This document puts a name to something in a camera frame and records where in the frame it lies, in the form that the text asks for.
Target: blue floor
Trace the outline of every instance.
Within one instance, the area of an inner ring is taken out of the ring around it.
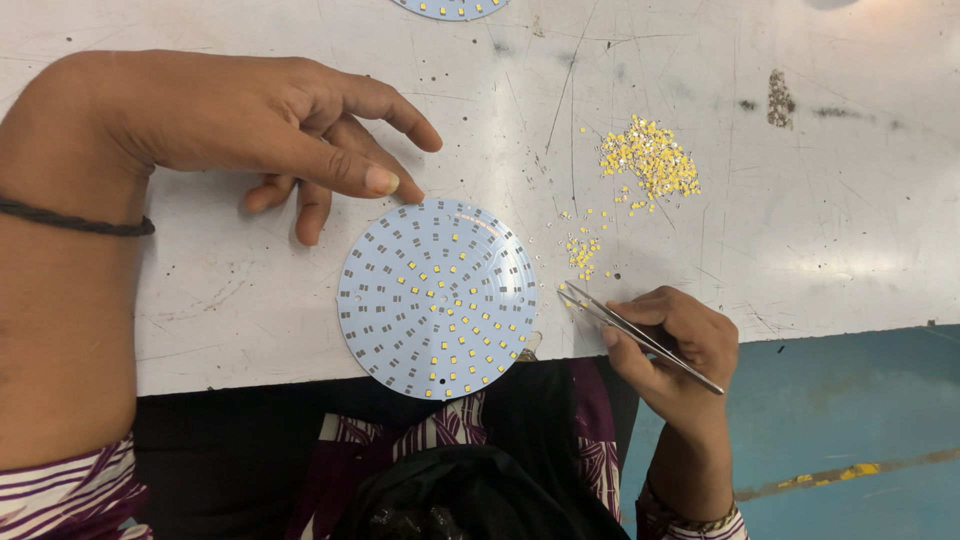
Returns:
[[[727,410],[752,538],[960,538],[960,325],[742,345]],[[641,403],[621,484],[632,535],[661,426]],[[879,472],[840,479],[860,463]],[[803,475],[834,481],[778,487]]]

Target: scratched table surface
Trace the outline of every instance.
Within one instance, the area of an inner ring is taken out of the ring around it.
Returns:
[[[0,108],[64,55],[154,47],[304,56],[394,85],[445,147],[424,155],[369,122],[374,135],[428,197],[492,211],[540,256],[541,359],[603,350],[550,292],[577,279],[564,243],[581,227],[603,246],[591,293],[671,284],[741,341],[960,322],[958,0],[512,0],[455,23],[390,0],[5,2]],[[642,194],[595,148],[633,114],[692,152],[702,194],[635,216],[614,201]],[[398,202],[336,196],[306,249],[292,202],[238,209],[256,182],[155,174],[140,394],[364,374],[335,293],[350,246]]]

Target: circular led circuit board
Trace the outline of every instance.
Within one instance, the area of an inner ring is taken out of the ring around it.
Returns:
[[[367,373],[402,394],[448,400],[513,365],[537,314],[537,279],[500,220],[432,199],[370,225],[344,264],[337,308]]]
[[[509,0],[393,0],[411,12],[437,20],[471,20],[489,15]]]

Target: tweezers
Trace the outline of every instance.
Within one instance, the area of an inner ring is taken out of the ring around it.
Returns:
[[[559,294],[565,300],[570,302],[572,305],[576,305],[576,307],[582,308],[582,311],[585,311],[590,315],[593,315],[597,319],[600,319],[604,324],[619,328],[622,331],[626,332],[626,334],[632,337],[635,342],[639,343],[643,347],[646,347],[648,350],[652,351],[655,355],[657,355],[657,357],[670,361],[676,364],[677,366],[679,366],[681,369],[686,371],[693,379],[695,379],[697,382],[702,384],[704,388],[706,388],[710,392],[713,392],[718,396],[722,396],[724,394],[723,388],[717,386],[716,384],[711,382],[709,379],[701,375],[700,372],[690,367],[686,362],[674,356],[673,353],[668,351],[665,347],[663,347],[656,340],[654,340],[649,335],[644,333],[641,329],[634,326],[630,321],[624,319],[620,315],[617,315],[613,311],[610,311],[609,309],[607,309],[606,306],[597,302],[592,296],[580,290],[580,288],[578,288],[573,283],[566,282],[566,286],[570,287],[571,289],[576,291],[577,294],[579,294],[580,296],[586,299],[586,301],[576,300],[575,298],[568,296],[566,293],[558,289],[557,294]]]

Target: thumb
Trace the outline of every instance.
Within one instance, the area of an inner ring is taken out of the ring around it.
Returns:
[[[363,156],[348,152],[295,129],[278,130],[282,140],[272,172],[286,173],[349,197],[376,199],[396,191],[400,178]]]
[[[605,327],[601,332],[613,370],[628,382],[641,398],[651,391],[656,391],[662,375],[640,350],[639,345],[620,329]]]

